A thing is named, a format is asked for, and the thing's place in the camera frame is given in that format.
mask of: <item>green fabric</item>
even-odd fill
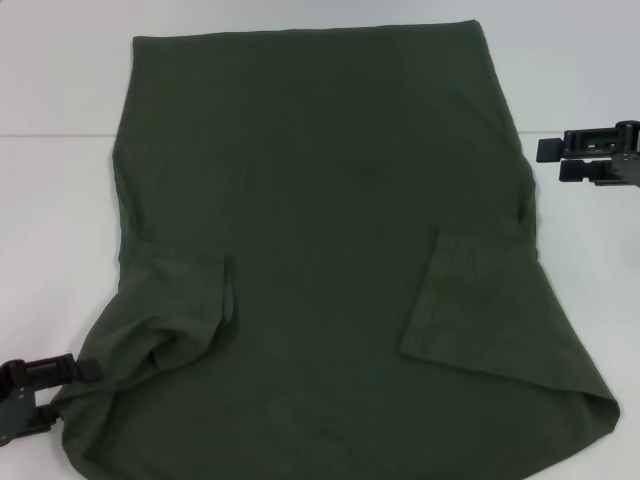
[[[613,430],[476,22],[136,38],[113,160],[88,479],[519,480]]]

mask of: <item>white surface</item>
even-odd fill
[[[77,352],[114,292],[109,135],[120,118],[134,35],[476,18],[520,131],[547,132],[640,117],[633,85],[618,86],[640,73],[639,13],[631,0],[2,0],[0,363]],[[68,137],[7,138],[60,134]],[[87,135],[107,137],[81,138]],[[530,159],[538,138],[522,135]],[[542,262],[624,409],[612,436],[535,478],[635,480],[640,189],[563,185],[556,165],[534,171]],[[80,478],[59,433],[0,449],[0,478]]]

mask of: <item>white table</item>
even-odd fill
[[[2,0],[0,363],[77,352],[115,291],[110,154],[133,36],[476,18],[533,160],[539,138],[640,117],[638,14],[632,0]],[[542,263],[624,410],[612,436],[535,478],[635,480],[640,189],[534,173]],[[60,430],[0,449],[0,478],[80,478]]]

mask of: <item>white backdrop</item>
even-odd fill
[[[632,0],[2,0],[0,363],[77,352],[115,291],[110,155],[133,36],[475,18],[533,160],[539,138],[640,119],[638,14]],[[534,172],[542,263],[623,406],[612,436],[535,478],[635,480],[640,189],[561,184],[557,165]],[[59,434],[0,449],[0,478],[80,478]]]

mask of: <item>wrinkled fabric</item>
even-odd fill
[[[89,480],[519,480],[613,430],[478,23],[136,38],[113,164]]]

